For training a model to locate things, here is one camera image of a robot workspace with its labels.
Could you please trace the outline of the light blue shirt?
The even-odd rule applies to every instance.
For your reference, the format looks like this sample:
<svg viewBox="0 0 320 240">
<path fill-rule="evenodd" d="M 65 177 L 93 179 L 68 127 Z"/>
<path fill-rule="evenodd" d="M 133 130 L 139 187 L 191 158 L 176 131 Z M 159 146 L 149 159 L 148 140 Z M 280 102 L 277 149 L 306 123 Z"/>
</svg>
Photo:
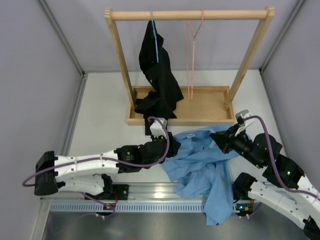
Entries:
<svg viewBox="0 0 320 240">
<path fill-rule="evenodd" d="M 177 182 L 174 191 L 178 196 L 206 198 L 204 213 L 208 226 L 223 224 L 233 213 L 234 195 L 227 162 L 239 154 L 234 150 L 222 153 L 210 137 L 228 128 L 229 125 L 220 124 L 175 134 L 180 147 L 175 156 L 163 163 L 169 180 Z"/>
</svg>

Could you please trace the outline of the pink wire hanger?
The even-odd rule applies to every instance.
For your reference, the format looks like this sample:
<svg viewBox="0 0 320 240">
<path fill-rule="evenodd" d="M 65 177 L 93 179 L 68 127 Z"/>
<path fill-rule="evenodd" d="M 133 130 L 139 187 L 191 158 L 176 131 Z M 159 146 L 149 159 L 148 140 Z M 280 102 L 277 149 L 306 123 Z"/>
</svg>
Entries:
<svg viewBox="0 0 320 240">
<path fill-rule="evenodd" d="M 205 11 L 203 9 L 200 10 L 201 12 L 201 22 L 197 28 L 196 31 L 193 30 L 190 22 L 188 20 L 185 20 L 183 22 L 183 28 L 184 28 L 184 49 L 185 49 L 185 63 L 186 63 L 186 80 L 187 80 L 187 93 L 188 93 L 188 99 L 192 100 L 194 95 L 194 75 L 195 75 L 195 56 L 196 56 L 196 42 L 197 42 L 197 36 L 199 34 L 199 31 L 203 25 L 204 22 L 204 16 Z M 191 70 L 189 68 L 189 35 L 188 30 L 192 36 L 192 58 L 191 58 Z"/>
</svg>

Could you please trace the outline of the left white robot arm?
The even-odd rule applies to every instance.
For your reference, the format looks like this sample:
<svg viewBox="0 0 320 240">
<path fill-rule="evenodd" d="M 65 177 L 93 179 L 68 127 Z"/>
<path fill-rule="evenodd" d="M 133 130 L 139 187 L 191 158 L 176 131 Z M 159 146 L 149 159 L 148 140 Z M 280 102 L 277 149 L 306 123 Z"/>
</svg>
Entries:
<svg viewBox="0 0 320 240">
<path fill-rule="evenodd" d="M 108 152 L 87 156 L 61 156 L 45 152 L 35 165 L 34 194 L 82 192 L 95 199 L 113 195 L 112 174 L 138 173 L 152 164 L 174 157 L 181 144 L 172 134 L 152 137 L 140 145 L 124 145 Z"/>
</svg>

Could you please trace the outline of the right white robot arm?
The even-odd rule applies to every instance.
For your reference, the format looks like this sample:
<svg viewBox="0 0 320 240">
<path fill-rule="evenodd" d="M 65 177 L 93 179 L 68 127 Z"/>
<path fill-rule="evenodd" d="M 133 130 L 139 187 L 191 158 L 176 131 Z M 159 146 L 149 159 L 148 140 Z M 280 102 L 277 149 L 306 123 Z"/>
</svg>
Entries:
<svg viewBox="0 0 320 240">
<path fill-rule="evenodd" d="M 280 153 L 282 145 L 272 135 L 258 134 L 250 139 L 238 127 L 209 136 L 222 153 L 235 152 L 256 168 L 263 180 L 242 172 L 232 185 L 236 200 L 256 200 L 282 214 L 298 226 L 310 240 L 320 238 L 320 193 L 304 170 Z"/>
</svg>

